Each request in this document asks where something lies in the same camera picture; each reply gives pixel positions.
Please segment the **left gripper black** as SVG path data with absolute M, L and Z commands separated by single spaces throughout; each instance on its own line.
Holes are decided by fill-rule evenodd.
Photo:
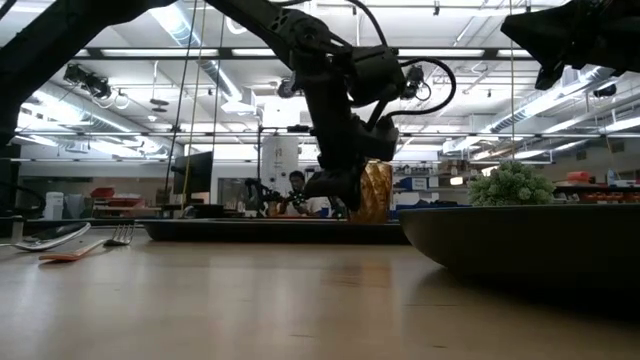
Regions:
M 391 120 L 369 129 L 351 112 L 345 92 L 328 88 L 308 88 L 305 100 L 313 123 L 313 134 L 320 148 L 320 164 L 326 169 L 315 172 L 307 181 L 308 197 L 343 196 L 350 211 L 361 206 L 361 177 L 364 168 L 357 167 L 364 158 L 391 161 L 399 130 Z

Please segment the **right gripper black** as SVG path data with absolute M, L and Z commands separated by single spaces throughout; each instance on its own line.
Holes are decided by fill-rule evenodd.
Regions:
M 640 0 L 569 0 L 548 9 L 508 15 L 500 31 L 520 48 L 564 48 L 564 62 L 542 65 L 535 88 L 551 89 L 567 65 L 640 73 Z

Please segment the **amber ribbed glass cup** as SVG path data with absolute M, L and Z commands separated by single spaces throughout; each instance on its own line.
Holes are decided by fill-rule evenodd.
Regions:
M 361 204 L 349 213 L 349 221 L 359 224 L 384 224 L 392 198 L 393 167 L 379 160 L 369 161 L 361 176 Z

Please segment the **black round plate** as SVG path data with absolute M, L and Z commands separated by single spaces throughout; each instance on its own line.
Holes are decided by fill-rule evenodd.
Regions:
M 460 277 L 640 300 L 640 204 L 421 208 L 399 222 Z

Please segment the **fork with orange handle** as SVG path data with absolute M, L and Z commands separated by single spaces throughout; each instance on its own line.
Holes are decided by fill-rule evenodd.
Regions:
M 99 247 L 128 246 L 135 231 L 134 224 L 118 225 L 110 238 L 98 240 L 90 245 L 67 253 L 47 253 L 39 257 L 41 261 L 75 262 L 86 257 L 91 251 Z

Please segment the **spoon with orange handle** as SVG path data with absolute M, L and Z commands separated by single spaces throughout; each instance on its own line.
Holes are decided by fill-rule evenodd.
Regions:
M 13 247 L 27 252 L 43 252 L 85 234 L 91 228 L 88 222 L 78 222 L 69 225 L 49 228 L 30 236 L 24 236 L 22 230 L 13 234 L 7 243 L 0 243 L 0 247 Z

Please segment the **black rectangular serving tray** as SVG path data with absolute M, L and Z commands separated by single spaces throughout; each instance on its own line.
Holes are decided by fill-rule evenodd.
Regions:
M 328 219 L 146 219 L 150 238 L 169 242 L 407 245 L 395 223 L 358 224 Z

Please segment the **person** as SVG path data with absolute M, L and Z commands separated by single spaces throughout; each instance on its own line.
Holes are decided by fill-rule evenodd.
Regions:
M 278 215 L 289 217 L 326 218 L 329 215 L 329 200 L 326 197 L 309 197 L 304 193 L 305 176 L 295 170 L 289 174 L 291 192 L 278 205 Z

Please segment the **white cylindrical tank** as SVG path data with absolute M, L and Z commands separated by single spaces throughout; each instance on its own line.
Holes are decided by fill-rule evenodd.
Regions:
M 289 175 L 299 168 L 299 144 L 296 137 L 269 135 L 261 145 L 260 178 L 267 188 L 287 196 L 291 191 Z

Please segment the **green artificial ball plant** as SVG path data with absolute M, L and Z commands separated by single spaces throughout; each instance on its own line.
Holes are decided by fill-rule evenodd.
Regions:
M 469 181 L 469 202 L 473 206 L 547 205 L 553 202 L 553 183 L 531 165 L 502 162 L 488 175 Z

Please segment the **black computer monitor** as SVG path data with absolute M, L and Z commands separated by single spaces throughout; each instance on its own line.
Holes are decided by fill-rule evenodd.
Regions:
M 194 193 L 207 193 L 211 186 L 212 165 L 212 152 L 177 157 L 170 168 L 173 194 L 184 195 L 190 201 Z

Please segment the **black overhead crossbar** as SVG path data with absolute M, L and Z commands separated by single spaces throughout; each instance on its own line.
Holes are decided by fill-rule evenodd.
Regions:
M 416 57 L 435 57 L 444 60 L 467 61 L 506 61 L 513 57 L 515 60 L 529 61 L 532 56 L 523 49 L 506 48 L 397 48 L 400 59 Z M 269 48 L 231 48 L 231 47 L 204 47 L 187 49 L 178 47 L 169 48 L 100 48 L 88 47 L 81 49 L 72 57 L 73 60 L 97 60 L 97 61 L 125 61 L 125 60 L 180 60 L 206 59 L 206 60 L 275 60 L 277 56 Z

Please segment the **white plastic container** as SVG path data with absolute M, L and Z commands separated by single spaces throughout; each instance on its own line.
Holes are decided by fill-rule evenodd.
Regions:
M 64 194 L 62 192 L 47 192 L 45 200 L 44 219 L 61 220 L 64 212 Z

